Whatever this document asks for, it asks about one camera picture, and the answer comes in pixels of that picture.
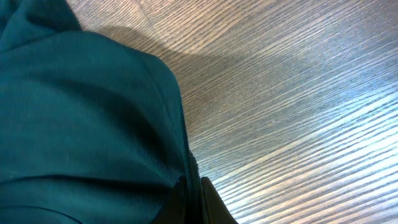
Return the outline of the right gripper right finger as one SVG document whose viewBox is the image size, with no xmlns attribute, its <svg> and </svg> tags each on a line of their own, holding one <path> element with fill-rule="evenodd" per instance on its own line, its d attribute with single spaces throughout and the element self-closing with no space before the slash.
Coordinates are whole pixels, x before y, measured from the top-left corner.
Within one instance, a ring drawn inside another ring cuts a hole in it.
<svg viewBox="0 0 398 224">
<path fill-rule="evenodd" d="M 220 195 L 216 191 L 211 180 L 207 177 L 201 178 L 203 212 L 206 224 L 238 224 L 230 214 Z"/>
</svg>

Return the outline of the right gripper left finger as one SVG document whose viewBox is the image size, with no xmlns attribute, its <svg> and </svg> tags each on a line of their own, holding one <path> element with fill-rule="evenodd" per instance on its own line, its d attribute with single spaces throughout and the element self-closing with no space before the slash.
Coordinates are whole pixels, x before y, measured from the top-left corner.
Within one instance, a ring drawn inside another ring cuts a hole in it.
<svg viewBox="0 0 398 224">
<path fill-rule="evenodd" d="M 187 205 L 187 180 L 181 177 L 151 224 L 184 224 Z"/>
</svg>

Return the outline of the black t-shirt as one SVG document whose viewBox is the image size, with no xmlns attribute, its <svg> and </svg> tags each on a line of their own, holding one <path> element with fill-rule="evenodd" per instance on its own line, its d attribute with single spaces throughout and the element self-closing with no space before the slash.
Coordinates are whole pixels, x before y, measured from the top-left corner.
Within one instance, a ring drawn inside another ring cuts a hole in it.
<svg viewBox="0 0 398 224">
<path fill-rule="evenodd" d="M 150 223 L 175 186 L 203 220 L 180 90 L 65 1 L 1 2 L 1 222 Z"/>
</svg>

